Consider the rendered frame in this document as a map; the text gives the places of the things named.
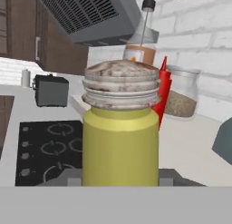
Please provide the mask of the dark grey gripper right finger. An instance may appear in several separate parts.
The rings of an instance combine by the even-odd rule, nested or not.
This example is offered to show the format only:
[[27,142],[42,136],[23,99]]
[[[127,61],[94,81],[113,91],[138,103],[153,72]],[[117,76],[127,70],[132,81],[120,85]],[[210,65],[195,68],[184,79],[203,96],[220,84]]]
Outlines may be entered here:
[[160,186],[175,186],[175,187],[203,187],[203,184],[183,178],[174,169],[159,169],[159,185]]

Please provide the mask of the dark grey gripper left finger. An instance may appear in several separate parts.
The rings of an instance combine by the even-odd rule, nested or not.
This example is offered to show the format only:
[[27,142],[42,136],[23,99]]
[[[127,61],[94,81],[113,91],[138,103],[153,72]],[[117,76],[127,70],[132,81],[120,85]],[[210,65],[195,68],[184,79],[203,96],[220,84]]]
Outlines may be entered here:
[[81,169],[65,169],[55,179],[40,184],[40,187],[78,187],[82,185]]

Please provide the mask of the yellow shaker with rusty lid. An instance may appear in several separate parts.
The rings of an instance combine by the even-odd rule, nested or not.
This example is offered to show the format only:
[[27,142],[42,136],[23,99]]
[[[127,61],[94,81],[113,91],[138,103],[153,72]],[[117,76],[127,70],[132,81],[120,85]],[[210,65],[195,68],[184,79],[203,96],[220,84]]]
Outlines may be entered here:
[[159,184],[159,70],[115,60],[84,70],[83,186]]

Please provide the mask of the red condiment bottle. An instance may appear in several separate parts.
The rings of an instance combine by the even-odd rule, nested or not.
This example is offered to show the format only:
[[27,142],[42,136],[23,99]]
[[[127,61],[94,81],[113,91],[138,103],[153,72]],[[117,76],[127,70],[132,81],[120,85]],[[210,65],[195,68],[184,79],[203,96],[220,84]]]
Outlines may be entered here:
[[152,107],[152,110],[159,116],[159,125],[161,125],[161,122],[162,122],[167,99],[169,96],[170,86],[172,83],[172,80],[170,78],[171,72],[167,70],[167,60],[168,60],[168,57],[165,56],[162,66],[159,70],[160,87],[159,87],[158,94],[160,97],[160,102]]

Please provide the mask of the clear pump bottle orange label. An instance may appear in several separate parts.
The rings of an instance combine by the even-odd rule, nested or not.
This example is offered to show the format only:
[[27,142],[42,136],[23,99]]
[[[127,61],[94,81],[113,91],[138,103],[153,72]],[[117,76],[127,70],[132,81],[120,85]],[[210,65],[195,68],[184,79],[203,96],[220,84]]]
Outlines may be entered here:
[[123,60],[153,65],[156,47],[151,27],[155,4],[155,0],[143,0],[141,19],[135,33],[126,43]]

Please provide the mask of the black hob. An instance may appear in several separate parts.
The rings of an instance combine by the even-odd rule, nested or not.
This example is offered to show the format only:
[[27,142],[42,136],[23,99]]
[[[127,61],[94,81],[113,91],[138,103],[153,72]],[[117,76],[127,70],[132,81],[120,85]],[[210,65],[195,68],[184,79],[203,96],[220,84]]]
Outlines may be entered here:
[[37,186],[82,168],[82,122],[21,122],[15,186]]

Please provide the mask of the dark grey rounded object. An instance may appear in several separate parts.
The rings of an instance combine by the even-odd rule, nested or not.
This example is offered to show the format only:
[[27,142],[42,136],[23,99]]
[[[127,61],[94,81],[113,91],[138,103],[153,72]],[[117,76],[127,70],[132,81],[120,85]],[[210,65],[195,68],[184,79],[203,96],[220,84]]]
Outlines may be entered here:
[[232,117],[220,125],[212,151],[232,165]]

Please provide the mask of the glass jar with brown grains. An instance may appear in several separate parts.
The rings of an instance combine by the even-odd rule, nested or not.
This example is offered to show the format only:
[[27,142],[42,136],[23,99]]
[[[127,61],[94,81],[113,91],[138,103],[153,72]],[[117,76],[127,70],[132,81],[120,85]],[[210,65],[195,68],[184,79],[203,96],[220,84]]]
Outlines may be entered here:
[[166,103],[165,113],[181,120],[194,117],[198,102],[198,78],[200,70],[184,69],[176,65],[168,65],[171,86]]

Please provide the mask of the grey toaster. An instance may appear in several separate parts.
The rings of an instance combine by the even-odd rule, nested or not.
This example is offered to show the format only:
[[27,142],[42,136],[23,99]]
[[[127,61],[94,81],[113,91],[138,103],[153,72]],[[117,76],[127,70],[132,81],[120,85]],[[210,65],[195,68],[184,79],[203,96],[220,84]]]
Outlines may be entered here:
[[69,82],[52,74],[37,74],[33,79],[35,103],[38,107],[66,107]]

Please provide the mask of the white paper towel roll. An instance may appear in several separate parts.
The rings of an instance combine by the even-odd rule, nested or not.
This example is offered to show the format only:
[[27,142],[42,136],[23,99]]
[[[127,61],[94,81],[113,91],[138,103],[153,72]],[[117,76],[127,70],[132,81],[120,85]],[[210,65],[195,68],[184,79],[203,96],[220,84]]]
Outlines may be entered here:
[[28,69],[22,70],[21,75],[21,86],[24,88],[29,88],[31,84],[31,72]]

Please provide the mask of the grey range hood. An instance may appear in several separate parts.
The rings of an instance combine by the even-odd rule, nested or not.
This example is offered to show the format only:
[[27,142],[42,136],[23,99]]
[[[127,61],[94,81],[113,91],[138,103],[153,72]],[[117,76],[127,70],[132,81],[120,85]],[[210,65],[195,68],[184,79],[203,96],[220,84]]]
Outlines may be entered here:
[[40,0],[75,44],[125,45],[141,18],[136,0]]

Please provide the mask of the dark brown wall cabinets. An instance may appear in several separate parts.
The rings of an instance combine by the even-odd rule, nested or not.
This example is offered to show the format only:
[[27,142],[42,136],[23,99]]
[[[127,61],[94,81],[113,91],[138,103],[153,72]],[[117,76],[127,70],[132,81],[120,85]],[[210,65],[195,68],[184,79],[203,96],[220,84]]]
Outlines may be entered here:
[[[35,60],[35,37],[40,36]],[[39,0],[0,0],[0,56],[37,63],[44,71],[82,75],[89,48],[73,44]]]

